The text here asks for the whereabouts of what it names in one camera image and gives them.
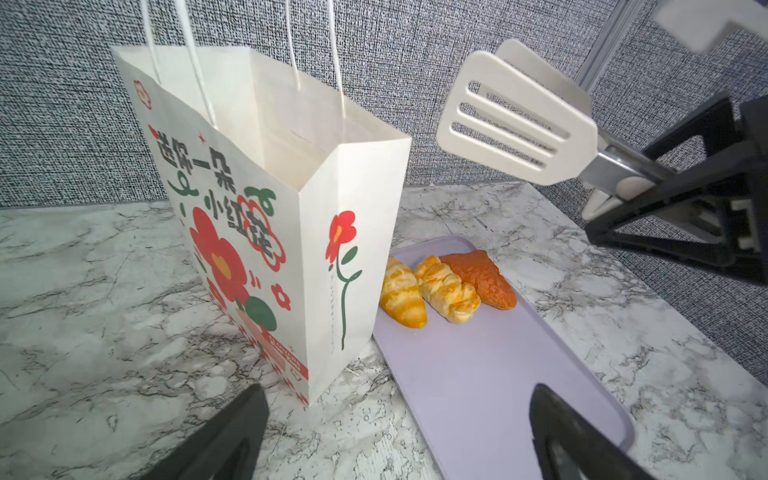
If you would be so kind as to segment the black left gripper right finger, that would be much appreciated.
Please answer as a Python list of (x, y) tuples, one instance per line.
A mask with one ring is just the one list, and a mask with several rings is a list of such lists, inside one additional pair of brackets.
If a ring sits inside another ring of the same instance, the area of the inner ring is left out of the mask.
[(545, 480), (652, 480), (650, 474), (545, 384), (534, 387), (529, 420)]

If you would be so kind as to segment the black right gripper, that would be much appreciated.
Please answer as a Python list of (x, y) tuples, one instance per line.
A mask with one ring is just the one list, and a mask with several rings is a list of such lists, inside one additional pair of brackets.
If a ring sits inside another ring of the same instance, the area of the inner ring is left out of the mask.
[[(676, 123), (642, 153), (657, 161), (700, 136), (705, 161), (672, 176), (588, 223), (596, 246), (685, 264), (725, 267), (744, 282), (767, 280), (767, 98), (741, 105), (736, 118), (720, 92)], [(671, 216), (703, 232), (699, 242), (657, 238), (619, 229), (649, 216)]]

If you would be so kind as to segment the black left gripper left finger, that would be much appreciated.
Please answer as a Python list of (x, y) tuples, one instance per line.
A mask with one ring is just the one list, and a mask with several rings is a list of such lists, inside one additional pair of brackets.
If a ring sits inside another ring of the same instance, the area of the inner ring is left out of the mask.
[(268, 417), (263, 388), (251, 385), (143, 477), (251, 479)]

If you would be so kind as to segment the twisted golden bread roll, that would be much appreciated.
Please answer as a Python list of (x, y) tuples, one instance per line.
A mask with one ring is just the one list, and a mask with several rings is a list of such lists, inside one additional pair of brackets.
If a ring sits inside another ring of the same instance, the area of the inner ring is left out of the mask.
[(464, 282), (436, 256), (425, 258), (416, 267), (414, 275), (422, 297), (451, 323), (469, 321), (481, 305), (475, 287)]

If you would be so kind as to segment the white slotted serving tongs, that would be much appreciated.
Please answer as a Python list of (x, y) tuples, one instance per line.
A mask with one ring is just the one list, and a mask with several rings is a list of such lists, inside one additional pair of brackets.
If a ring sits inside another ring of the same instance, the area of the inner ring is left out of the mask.
[(589, 94), (522, 42), (461, 65), (436, 133), (448, 153), (536, 185), (579, 179), (586, 221), (670, 179), (673, 171), (600, 129)]

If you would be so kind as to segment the striped croissant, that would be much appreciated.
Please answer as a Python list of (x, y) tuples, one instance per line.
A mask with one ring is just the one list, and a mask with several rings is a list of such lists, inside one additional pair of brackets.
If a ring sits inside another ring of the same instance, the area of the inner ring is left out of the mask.
[(421, 329), (427, 325), (426, 305), (414, 273), (393, 256), (388, 258), (380, 307), (401, 325)]

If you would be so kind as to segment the white paper bag red flower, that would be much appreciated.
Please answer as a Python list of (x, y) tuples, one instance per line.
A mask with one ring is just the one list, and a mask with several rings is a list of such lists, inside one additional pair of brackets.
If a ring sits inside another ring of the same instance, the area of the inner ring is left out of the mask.
[(248, 47), (113, 55), (197, 271), (304, 404), (370, 340), (411, 149), (343, 91)]

